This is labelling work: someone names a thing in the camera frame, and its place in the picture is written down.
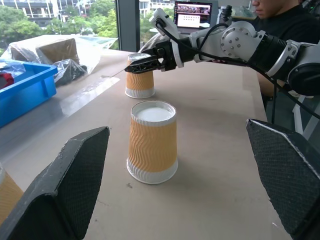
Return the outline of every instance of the beige table surface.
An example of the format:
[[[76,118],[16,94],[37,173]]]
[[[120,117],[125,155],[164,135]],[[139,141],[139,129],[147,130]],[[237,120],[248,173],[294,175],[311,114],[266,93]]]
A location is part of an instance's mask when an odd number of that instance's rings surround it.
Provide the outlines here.
[[[115,53],[122,59],[118,66],[125,66],[125,54]],[[97,69],[96,77],[103,70]],[[115,77],[120,79],[116,84],[5,161],[23,190],[69,138],[109,126],[100,193],[86,240],[289,239],[261,184],[245,128],[248,118],[266,120],[255,72],[194,62],[154,72],[156,94],[150,99],[177,110],[179,166],[171,180],[159,185],[140,183],[127,171],[130,110],[141,100],[125,95],[125,72]]]

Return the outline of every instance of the laptop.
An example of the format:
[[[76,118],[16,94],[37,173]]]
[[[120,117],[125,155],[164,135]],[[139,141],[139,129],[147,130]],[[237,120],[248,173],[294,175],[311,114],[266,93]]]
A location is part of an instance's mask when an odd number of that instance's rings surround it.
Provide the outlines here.
[[[191,34],[210,27],[212,9],[211,2],[176,1],[173,21],[181,34]]]

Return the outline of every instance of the man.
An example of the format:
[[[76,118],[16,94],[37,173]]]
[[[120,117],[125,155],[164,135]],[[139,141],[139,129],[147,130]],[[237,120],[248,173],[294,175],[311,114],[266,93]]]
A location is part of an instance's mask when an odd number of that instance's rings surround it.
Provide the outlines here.
[[[309,14],[299,0],[253,0],[258,17],[253,26],[284,41],[293,40],[317,44],[320,41],[320,24]],[[263,102],[273,96],[274,85],[258,73]]]

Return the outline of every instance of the monitor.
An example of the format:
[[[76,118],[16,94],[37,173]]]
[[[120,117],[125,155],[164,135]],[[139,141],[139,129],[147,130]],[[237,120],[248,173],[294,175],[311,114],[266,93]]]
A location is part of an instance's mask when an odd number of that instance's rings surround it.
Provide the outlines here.
[[[173,21],[178,28],[209,28],[212,3],[176,1]]]

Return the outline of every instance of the paper cup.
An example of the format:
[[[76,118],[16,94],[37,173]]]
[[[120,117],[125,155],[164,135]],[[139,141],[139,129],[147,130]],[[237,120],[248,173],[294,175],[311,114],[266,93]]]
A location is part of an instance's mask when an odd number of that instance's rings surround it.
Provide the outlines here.
[[[163,101],[143,101],[131,110],[129,173],[145,184],[160,184],[177,171],[176,109]]]
[[[24,192],[0,165],[0,225],[10,214]]]
[[[133,53],[128,56],[128,65],[132,62],[150,57],[146,53]],[[126,73],[125,94],[134,99],[146,99],[155,94],[154,74],[148,71],[141,74]]]

